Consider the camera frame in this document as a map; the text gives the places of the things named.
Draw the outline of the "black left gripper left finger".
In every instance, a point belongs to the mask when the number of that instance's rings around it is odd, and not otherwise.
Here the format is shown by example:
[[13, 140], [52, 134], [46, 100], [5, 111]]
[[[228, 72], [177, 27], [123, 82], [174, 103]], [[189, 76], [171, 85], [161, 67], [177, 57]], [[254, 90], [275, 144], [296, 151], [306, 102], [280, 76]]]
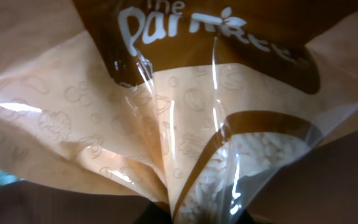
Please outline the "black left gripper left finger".
[[93, 195], [27, 181], [0, 186], [0, 224], [171, 223], [140, 196]]

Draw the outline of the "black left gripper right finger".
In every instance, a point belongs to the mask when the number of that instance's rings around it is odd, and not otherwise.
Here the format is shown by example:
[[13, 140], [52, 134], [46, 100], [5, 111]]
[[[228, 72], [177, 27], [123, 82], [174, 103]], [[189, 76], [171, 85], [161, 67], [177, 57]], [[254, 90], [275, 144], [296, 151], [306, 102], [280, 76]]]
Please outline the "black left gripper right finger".
[[358, 131], [285, 167], [239, 223], [358, 224]]

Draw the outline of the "beige brown rice bag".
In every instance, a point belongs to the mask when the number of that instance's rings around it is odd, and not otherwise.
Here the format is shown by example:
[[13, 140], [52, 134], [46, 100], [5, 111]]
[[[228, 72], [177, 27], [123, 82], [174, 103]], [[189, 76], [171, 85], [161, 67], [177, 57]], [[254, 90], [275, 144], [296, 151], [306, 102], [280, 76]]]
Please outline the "beige brown rice bag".
[[232, 221], [358, 111], [358, 1], [0, 0], [0, 169]]

